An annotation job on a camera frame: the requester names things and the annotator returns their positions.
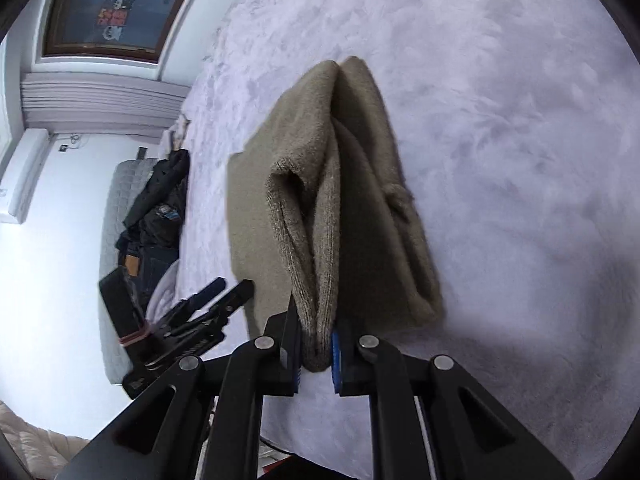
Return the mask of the black jacket pile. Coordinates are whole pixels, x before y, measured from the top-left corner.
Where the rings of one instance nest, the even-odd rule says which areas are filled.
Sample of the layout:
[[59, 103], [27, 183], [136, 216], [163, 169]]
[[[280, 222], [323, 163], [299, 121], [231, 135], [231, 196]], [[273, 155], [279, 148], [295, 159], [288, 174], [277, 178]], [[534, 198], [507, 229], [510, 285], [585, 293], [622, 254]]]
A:
[[116, 243], [118, 251], [130, 244], [175, 248], [186, 220], [190, 154], [173, 151], [155, 164], [149, 181], [134, 200]]

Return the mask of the white pleated curtain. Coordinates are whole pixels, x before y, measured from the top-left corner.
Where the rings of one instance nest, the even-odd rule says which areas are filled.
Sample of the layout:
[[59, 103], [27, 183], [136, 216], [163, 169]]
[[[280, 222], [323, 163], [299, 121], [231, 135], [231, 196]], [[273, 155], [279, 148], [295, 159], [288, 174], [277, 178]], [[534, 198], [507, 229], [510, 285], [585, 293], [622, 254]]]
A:
[[58, 136], [109, 134], [157, 143], [190, 89], [180, 84], [94, 73], [29, 73], [21, 81], [27, 128]]

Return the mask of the phone mounted on gripper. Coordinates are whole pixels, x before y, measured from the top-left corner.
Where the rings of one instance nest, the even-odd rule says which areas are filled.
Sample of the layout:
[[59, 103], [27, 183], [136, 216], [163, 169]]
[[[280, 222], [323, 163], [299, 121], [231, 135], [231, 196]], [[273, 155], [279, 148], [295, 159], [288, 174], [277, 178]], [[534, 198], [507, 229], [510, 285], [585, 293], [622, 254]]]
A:
[[150, 326], [140, 307], [128, 270], [118, 266], [102, 278], [99, 289], [120, 346], [132, 362], [141, 363]]

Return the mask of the dark blue jeans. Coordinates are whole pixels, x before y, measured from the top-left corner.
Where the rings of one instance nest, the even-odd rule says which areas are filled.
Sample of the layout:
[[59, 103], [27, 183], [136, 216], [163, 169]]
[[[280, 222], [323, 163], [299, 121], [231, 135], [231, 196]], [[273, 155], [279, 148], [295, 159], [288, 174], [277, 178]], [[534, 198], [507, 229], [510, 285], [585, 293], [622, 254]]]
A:
[[139, 244], [130, 244], [118, 252], [118, 263], [124, 266], [131, 276], [143, 312], [148, 308], [160, 279], [178, 257], [179, 252], [175, 248]]

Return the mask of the dark framed window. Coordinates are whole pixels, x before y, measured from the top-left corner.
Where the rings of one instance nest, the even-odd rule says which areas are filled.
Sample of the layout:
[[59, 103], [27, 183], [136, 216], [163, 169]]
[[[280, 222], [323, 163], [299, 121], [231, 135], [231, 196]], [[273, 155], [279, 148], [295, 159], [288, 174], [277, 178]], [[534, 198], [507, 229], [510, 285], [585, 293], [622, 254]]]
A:
[[156, 63], [184, 0], [52, 0], [45, 56]]

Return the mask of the grey quilted headboard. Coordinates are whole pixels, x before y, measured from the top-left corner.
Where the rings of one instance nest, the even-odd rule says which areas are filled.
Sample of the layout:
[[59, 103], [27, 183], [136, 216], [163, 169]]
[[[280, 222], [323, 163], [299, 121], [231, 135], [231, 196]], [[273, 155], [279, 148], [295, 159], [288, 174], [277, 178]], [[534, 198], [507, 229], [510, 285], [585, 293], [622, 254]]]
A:
[[[108, 188], [103, 217], [98, 279], [104, 278], [118, 265], [116, 243], [122, 234], [124, 220], [136, 197], [149, 181], [157, 159], [130, 159], [117, 165]], [[98, 294], [98, 320], [104, 372], [108, 382], [119, 385], [130, 371], [130, 359], [120, 346], [101, 294]]]

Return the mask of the olive knit sweater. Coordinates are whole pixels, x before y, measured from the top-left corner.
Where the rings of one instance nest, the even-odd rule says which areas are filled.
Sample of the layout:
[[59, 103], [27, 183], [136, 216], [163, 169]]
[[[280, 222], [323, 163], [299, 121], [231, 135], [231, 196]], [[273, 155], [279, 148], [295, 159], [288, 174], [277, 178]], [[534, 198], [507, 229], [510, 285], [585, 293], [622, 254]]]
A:
[[231, 269], [255, 286], [252, 335], [296, 307], [302, 363], [332, 361], [334, 324], [413, 330], [442, 290], [380, 90], [361, 58], [323, 61], [286, 90], [227, 166]]

